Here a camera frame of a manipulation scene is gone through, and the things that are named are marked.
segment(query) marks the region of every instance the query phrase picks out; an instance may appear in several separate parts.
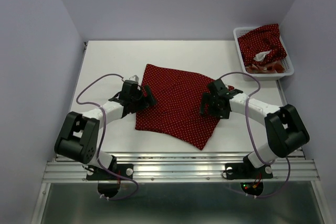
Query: dark red fabric with white dots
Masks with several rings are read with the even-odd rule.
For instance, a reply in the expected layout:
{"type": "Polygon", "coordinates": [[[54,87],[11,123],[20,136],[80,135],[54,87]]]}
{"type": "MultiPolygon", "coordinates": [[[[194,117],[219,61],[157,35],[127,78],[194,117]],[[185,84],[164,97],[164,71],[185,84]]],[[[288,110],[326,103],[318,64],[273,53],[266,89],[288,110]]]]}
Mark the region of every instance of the dark red fabric with white dots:
{"type": "Polygon", "coordinates": [[[244,65],[265,65],[284,59],[287,54],[280,41],[278,24],[261,26],[238,38],[244,65]],[[272,50],[263,61],[255,61],[253,58],[260,52],[272,50]]]}
{"type": "Polygon", "coordinates": [[[199,73],[148,64],[141,85],[149,85],[157,105],[137,112],[135,129],[165,133],[202,150],[219,121],[199,114],[202,94],[212,81],[199,73]]]}

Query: purple cable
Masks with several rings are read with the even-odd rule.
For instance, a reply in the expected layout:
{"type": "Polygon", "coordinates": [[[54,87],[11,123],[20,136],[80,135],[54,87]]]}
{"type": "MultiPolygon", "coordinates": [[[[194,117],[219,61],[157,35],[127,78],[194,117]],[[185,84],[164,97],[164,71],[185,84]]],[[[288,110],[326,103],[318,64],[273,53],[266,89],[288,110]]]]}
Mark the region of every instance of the purple cable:
{"type": "Polygon", "coordinates": [[[121,178],[121,179],[124,179],[124,180],[131,181],[131,182],[133,182],[133,183],[136,185],[136,189],[135,189],[135,191],[132,192],[132,193],[130,193],[129,195],[126,195],[126,196],[123,196],[123,197],[120,197],[120,198],[117,198],[117,199],[114,199],[114,198],[107,198],[107,197],[104,196],[104,198],[107,199],[107,200],[121,200],[121,199],[127,199],[127,198],[133,196],[134,194],[136,194],[136,193],[138,192],[138,190],[139,190],[139,184],[138,184],[138,182],[136,182],[136,181],[133,180],[133,179],[126,178],[126,177],[124,177],[124,176],[120,176],[119,174],[116,174],[116,173],[114,173],[114,172],[111,172],[110,170],[108,170],[106,167],[104,167],[104,166],[101,164],[101,162],[100,162],[100,160],[99,160],[99,152],[100,152],[100,149],[101,149],[101,147],[102,147],[102,145],[103,145],[103,141],[104,141],[104,137],[105,137],[105,133],[106,133],[106,127],[107,127],[107,125],[106,125],[106,121],[107,121],[107,119],[106,119],[106,112],[105,112],[105,110],[104,110],[99,104],[97,104],[97,103],[95,103],[95,102],[80,102],[80,101],[79,101],[79,98],[82,96],[82,94],[83,94],[85,91],[87,91],[89,88],[91,88],[96,82],[100,81],[101,79],[103,79],[103,78],[105,78],[105,77],[107,77],[107,76],[118,76],[118,77],[120,77],[121,79],[123,79],[123,76],[121,76],[121,75],[119,75],[119,74],[116,74],[116,73],[105,74],[104,76],[99,77],[97,80],[95,80],[94,82],[92,82],[91,84],[89,84],[86,88],[84,88],[84,89],[79,93],[79,95],[77,96],[77,98],[76,98],[76,102],[77,102],[78,104],[80,104],[80,105],[86,105],[86,104],[89,104],[89,105],[97,106],[97,107],[101,110],[101,112],[103,113],[103,132],[102,132],[102,134],[101,134],[101,139],[100,139],[100,143],[99,143],[98,150],[97,150],[97,162],[98,162],[98,164],[101,166],[101,168],[103,168],[103,170],[104,170],[105,172],[107,172],[107,173],[113,175],[114,177],[117,177],[117,178],[121,178]]]}
{"type": "MultiPolygon", "coordinates": [[[[252,78],[253,80],[255,80],[255,81],[258,83],[258,89],[256,89],[256,90],[253,91],[251,94],[249,94],[248,98],[246,99],[246,104],[245,104],[245,119],[246,119],[246,126],[247,126],[248,134],[249,134],[250,139],[251,139],[251,143],[252,143],[252,146],[253,146],[253,150],[255,151],[255,153],[256,153],[258,159],[259,159],[264,165],[272,165],[275,161],[273,161],[273,162],[271,162],[271,163],[267,163],[267,162],[265,162],[265,161],[261,158],[261,156],[259,155],[258,149],[257,149],[257,147],[256,147],[256,143],[254,142],[254,139],[253,139],[253,136],[252,136],[252,130],[251,130],[251,127],[250,127],[250,122],[249,122],[249,117],[248,117],[248,116],[249,116],[248,102],[249,102],[249,100],[250,100],[250,97],[251,97],[252,95],[254,95],[255,93],[257,93],[257,92],[260,90],[260,88],[261,88],[261,84],[260,84],[260,82],[259,82],[255,77],[251,76],[250,74],[243,73],[243,72],[230,72],[230,73],[226,73],[226,74],[222,75],[219,79],[221,79],[221,78],[223,78],[223,77],[225,77],[225,76],[228,76],[228,75],[230,75],[230,74],[235,74],[235,73],[243,74],[243,75],[245,75],[245,76],[249,76],[250,78],[252,78]]],[[[282,191],[282,190],[285,188],[285,186],[286,186],[286,184],[287,184],[287,182],[288,182],[288,180],[289,180],[289,177],[290,177],[290,162],[289,162],[289,159],[288,159],[287,157],[285,157],[285,159],[287,160],[287,163],[288,163],[288,175],[287,175],[287,178],[286,178],[284,184],[283,184],[277,191],[275,191],[274,193],[271,193],[271,194],[269,194],[269,195],[264,195],[264,196],[263,196],[263,195],[262,195],[262,196],[257,196],[256,198],[268,198],[268,197],[271,197],[271,196],[273,196],[273,195],[279,193],[280,191],[282,191]]],[[[227,188],[227,189],[229,189],[229,190],[231,190],[231,191],[235,191],[236,193],[239,193],[239,194],[246,195],[245,193],[243,193],[243,192],[241,192],[241,191],[237,191],[237,190],[234,190],[234,189],[231,189],[231,188],[227,188]]]]}

